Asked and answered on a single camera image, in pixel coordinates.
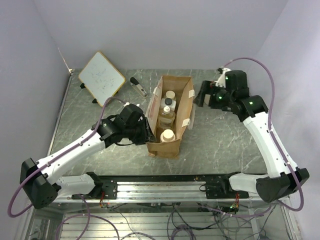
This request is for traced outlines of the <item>brown canvas bag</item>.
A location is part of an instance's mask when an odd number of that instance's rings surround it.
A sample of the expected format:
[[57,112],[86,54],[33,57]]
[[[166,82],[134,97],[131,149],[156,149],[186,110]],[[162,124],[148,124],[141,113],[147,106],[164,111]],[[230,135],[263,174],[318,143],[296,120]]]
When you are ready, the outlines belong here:
[[155,142],[147,144],[148,154],[162,158],[179,155],[183,134],[193,126],[195,98],[190,76],[163,75],[155,87],[145,116]]

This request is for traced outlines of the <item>beige cylinder bottle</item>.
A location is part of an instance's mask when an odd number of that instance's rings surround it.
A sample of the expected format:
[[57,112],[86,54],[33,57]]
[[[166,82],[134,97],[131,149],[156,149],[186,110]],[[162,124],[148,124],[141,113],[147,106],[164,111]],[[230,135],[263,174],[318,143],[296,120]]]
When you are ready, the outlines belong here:
[[206,94],[204,96],[204,103],[209,106],[210,105],[210,98],[211,98],[211,95],[210,94]]

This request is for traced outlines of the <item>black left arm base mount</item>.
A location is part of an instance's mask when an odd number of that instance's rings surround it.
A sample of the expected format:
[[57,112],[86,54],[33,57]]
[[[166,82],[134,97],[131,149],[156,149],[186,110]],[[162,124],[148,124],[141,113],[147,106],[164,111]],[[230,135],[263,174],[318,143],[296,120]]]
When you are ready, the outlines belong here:
[[114,181],[104,182],[101,188],[102,200],[116,200],[118,194],[118,184]]

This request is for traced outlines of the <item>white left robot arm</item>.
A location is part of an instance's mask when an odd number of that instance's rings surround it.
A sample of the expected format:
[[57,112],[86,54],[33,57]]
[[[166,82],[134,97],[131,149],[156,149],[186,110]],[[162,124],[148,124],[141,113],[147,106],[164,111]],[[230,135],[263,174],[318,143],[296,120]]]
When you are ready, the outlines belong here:
[[111,145],[128,139],[139,146],[156,141],[143,110],[127,104],[119,114],[99,120],[80,138],[61,150],[34,161],[28,158],[21,165],[20,184],[35,209],[42,209],[57,197],[84,194],[91,199],[102,193],[97,175],[85,173],[65,177],[64,174],[80,160]]

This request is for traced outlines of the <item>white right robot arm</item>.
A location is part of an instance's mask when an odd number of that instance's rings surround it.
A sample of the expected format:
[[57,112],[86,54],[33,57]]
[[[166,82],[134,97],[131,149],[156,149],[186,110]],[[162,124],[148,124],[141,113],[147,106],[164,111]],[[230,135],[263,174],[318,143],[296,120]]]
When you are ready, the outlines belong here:
[[261,96],[250,94],[244,71],[221,68],[219,72],[217,81],[202,82],[194,103],[202,107],[209,96],[210,108],[237,115],[253,137],[267,169],[265,175],[232,174],[221,184],[221,194],[231,198],[244,191],[272,203],[297,192],[310,174],[306,168],[298,167],[284,148],[270,121],[271,110]]

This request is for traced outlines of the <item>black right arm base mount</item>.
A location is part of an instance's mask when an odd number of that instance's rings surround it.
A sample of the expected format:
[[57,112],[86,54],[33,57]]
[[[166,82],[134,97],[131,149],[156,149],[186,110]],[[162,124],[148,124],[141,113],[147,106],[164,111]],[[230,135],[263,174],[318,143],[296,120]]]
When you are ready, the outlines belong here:
[[206,182],[200,185],[199,190],[205,193],[207,199],[229,199],[232,193],[229,191],[229,185],[222,181]]

